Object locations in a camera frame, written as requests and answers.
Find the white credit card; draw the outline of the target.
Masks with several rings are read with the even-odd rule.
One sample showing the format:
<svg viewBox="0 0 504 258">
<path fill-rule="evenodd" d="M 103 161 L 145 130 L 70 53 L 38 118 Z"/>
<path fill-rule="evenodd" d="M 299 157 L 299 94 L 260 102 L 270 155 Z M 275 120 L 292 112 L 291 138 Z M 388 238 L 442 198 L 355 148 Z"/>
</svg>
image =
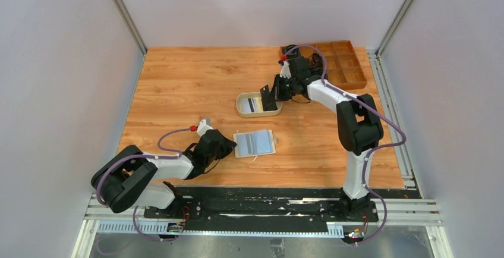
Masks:
<svg viewBox="0 0 504 258">
<path fill-rule="evenodd" d="M 241 112 L 244 114 L 253 114 L 260 112 L 260 101 L 255 97 L 243 98 L 240 100 Z"/>
</svg>

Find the white leather card holder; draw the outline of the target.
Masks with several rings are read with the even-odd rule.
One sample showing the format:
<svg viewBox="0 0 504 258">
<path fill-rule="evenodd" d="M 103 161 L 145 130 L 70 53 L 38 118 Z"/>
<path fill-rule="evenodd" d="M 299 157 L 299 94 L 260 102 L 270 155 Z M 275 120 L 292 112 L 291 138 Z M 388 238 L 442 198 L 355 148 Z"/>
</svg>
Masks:
<svg viewBox="0 0 504 258">
<path fill-rule="evenodd" d="M 235 133 L 233 141 L 236 158 L 272 155 L 276 153 L 275 137 L 272 130 L 262 129 L 246 133 Z"/>
</svg>

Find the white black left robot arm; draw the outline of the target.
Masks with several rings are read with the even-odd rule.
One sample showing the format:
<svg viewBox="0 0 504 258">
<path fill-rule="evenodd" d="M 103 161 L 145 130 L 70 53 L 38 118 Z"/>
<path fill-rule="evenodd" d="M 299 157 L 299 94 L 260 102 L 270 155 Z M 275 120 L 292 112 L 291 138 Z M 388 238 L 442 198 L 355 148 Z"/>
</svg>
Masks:
<svg viewBox="0 0 504 258">
<path fill-rule="evenodd" d="M 133 206 L 168 210 L 172 204 L 181 204 L 181 196 L 167 179 L 192 180 L 203 175 L 212 162 L 227 157 L 236 146 L 214 129 L 175 155 L 145 153 L 129 145 L 101 167 L 90 184 L 99 203 L 113 213 Z"/>
</svg>

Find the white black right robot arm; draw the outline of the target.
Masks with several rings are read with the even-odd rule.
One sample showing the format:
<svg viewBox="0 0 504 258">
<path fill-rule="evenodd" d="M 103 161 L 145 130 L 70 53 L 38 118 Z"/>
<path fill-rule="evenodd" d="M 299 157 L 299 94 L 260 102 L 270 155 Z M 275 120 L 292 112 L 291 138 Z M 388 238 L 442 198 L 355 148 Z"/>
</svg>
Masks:
<svg viewBox="0 0 504 258">
<path fill-rule="evenodd" d="M 281 56 L 280 73 L 272 87 L 264 86 L 261 103 L 265 111 L 278 110 L 279 102 L 287 102 L 301 95 L 310 102 L 318 102 L 336 114 L 338 139 L 347 152 L 343 195 L 335 207 L 337 214 L 351 221 L 371 209 L 368 189 L 370 152 L 383 138 L 383 127 L 369 94 L 355 95 L 331 85 L 325 72 L 310 67 L 310 60 L 298 56 Z"/>
</svg>

